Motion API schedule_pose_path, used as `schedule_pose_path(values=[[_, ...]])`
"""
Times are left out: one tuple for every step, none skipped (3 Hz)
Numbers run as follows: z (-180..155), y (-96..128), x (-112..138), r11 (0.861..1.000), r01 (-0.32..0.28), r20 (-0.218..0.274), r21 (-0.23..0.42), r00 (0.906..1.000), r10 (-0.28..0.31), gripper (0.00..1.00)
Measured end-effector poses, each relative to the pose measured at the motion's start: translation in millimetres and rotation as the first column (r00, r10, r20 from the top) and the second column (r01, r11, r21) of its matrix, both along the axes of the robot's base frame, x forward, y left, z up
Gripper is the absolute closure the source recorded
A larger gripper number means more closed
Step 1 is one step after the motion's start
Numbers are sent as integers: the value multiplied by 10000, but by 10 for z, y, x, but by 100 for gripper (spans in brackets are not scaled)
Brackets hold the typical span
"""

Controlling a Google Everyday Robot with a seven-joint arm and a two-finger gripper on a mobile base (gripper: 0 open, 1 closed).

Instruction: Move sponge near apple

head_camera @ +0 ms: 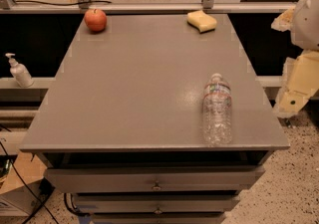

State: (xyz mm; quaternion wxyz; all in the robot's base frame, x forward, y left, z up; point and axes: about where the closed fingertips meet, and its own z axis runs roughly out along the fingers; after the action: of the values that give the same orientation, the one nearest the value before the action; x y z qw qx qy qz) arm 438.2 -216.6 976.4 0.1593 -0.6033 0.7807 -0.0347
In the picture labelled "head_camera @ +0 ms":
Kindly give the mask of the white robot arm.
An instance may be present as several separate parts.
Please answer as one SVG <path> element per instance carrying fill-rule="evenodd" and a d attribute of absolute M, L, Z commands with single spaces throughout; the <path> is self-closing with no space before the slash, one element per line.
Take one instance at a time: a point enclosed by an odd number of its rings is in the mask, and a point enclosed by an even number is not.
<path fill-rule="evenodd" d="M 293 45 L 302 49 L 283 65 L 282 86 L 274 113 L 280 118 L 297 115 L 319 90 L 319 0 L 299 0 L 271 24 L 277 31 L 290 31 Z"/>

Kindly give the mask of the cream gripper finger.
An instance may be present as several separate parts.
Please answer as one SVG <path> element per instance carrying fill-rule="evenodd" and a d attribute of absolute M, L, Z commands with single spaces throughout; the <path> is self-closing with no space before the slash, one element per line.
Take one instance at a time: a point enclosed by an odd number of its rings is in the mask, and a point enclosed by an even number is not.
<path fill-rule="evenodd" d="M 296 59 L 286 59 L 273 112 L 277 117 L 297 115 L 318 91 L 319 52 L 304 50 Z"/>
<path fill-rule="evenodd" d="M 281 13 L 277 18 L 275 18 L 271 24 L 271 28 L 285 32 L 291 30 L 292 19 L 293 19 L 294 8 L 287 9 Z"/>

